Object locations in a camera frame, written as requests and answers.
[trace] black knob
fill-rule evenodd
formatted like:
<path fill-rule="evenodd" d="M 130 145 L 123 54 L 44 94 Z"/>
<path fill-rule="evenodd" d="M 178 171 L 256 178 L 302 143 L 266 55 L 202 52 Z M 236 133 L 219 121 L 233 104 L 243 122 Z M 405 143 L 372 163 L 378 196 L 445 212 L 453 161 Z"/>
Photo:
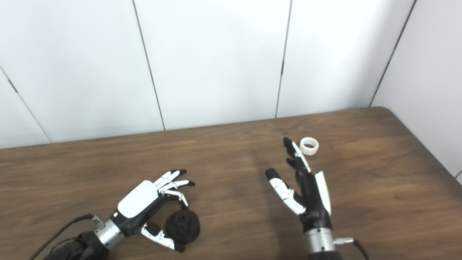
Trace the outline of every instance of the black knob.
<path fill-rule="evenodd" d="M 196 240 L 201 231 L 199 217 L 190 210 L 175 212 L 165 224 L 165 231 L 183 245 Z"/>

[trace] robot finger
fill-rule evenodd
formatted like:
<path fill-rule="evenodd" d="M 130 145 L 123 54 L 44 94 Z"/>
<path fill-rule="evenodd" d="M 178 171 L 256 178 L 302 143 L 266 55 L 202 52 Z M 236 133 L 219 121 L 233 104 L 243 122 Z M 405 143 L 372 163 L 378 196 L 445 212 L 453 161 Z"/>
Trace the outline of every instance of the robot finger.
<path fill-rule="evenodd" d="M 153 222 L 148 222 L 143 225 L 141 229 L 142 235 L 149 238 L 150 240 L 163 245 L 164 247 L 170 248 L 172 250 L 178 251 L 180 253 L 184 252 L 184 245 L 173 240 L 168 236 L 158 225 Z"/>
<path fill-rule="evenodd" d="M 164 175 L 162 175 L 159 179 L 154 181 L 154 185 L 156 186 L 157 189 L 163 187 L 164 185 L 171 183 L 174 181 L 176 178 L 178 178 L 181 175 L 185 175 L 186 170 L 171 170 L 166 172 Z"/>
<path fill-rule="evenodd" d="M 295 157 L 295 159 L 293 160 L 295 171 L 298 174 L 311 174 L 311 168 L 307 165 L 307 163 L 305 163 L 306 161 L 304 161 L 303 159 L 304 158 L 301 157 Z"/>
<path fill-rule="evenodd" d="M 306 211 L 303 198 L 291 189 L 273 168 L 268 169 L 265 174 L 273 189 L 290 210 L 297 215 Z"/>
<path fill-rule="evenodd" d="M 166 190 L 164 191 L 164 199 L 167 201 L 179 201 L 183 210 L 188 209 L 188 202 L 181 192 Z"/>
<path fill-rule="evenodd" d="M 302 151 L 300 151 L 300 148 L 298 148 L 297 144 L 294 141 L 290 140 L 287 137 L 284 137 L 284 146 L 287 149 L 287 153 L 290 156 L 292 156 L 292 158 L 300 158 L 303 161 L 305 167 L 308 169 L 308 171 L 311 172 L 310 166 L 308 166 L 308 162 L 306 161 L 305 156 L 303 155 Z"/>
<path fill-rule="evenodd" d="M 179 181 L 173 181 L 163 187 L 160 187 L 158 189 L 159 192 L 163 192 L 163 191 L 166 191 L 166 190 L 176 190 L 180 187 L 184 187 L 184 186 L 195 186 L 196 183 L 193 182 L 193 181 L 190 181 L 190 180 L 179 180 Z"/>

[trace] white ring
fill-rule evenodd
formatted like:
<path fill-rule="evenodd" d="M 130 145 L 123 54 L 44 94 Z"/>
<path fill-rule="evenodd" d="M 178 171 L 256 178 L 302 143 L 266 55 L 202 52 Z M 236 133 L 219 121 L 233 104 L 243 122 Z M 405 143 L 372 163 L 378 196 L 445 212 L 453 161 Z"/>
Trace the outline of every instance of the white ring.
<path fill-rule="evenodd" d="M 306 144 L 313 146 L 313 148 L 306 147 L 305 146 Z M 302 153 L 305 155 L 315 154 L 318 148 L 319 148 L 318 141 L 312 137 L 305 137 L 300 141 L 300 151 L 302 151 Z"/>

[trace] black rubber object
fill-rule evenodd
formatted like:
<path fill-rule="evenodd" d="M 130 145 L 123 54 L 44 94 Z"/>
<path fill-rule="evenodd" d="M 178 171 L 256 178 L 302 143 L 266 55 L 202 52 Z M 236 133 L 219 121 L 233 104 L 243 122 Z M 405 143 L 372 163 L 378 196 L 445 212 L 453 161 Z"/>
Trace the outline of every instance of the black rubber object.
<path fill-rule="evenodd" d="M 196 240 L 201 232 L 199 217 L 190 210 L 175 212 L 165 224 L 165 231 L 183 245 Z"/>
<path fill-rule="evenodd" d="M 342 260 L 342 256 L 337 251 L 322 251 L 309 254 L 308 260 Z"/>

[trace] white wall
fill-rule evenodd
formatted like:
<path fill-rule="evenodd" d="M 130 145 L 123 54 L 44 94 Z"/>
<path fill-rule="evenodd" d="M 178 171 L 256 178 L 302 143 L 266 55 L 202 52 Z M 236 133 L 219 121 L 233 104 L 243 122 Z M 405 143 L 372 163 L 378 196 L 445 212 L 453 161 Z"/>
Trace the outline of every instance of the white wall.
<path fill-rule="evenodd" d="M 462 1 L 417 1 L 372 105 L 389 108 L 452 175 L 462 170 Z"/>
<path fill-rule="evenodd" d="M 163 130 L 129 0 L 2 0 L 0 64 L 52 142 Z"/>
<path fill-rule="evenodd" d="M 365 107 L 412 4 L 293 0 L 285 49 L 290 0 L 134 2 L 0 1 L 0 64 L 51 142 Z"/>
<path fill-rule="evenodd" d="M 135 0 L 165 128 L 273 118 L 290 0 Z"/>
<path fill-rule="evenodd" d="M 0 69 L 0 149 L 49 143 Z"/>
<path fill-rule="evenodd" d="M 278 117 L 368 107 L 413 0 L 293 0 Z"/>

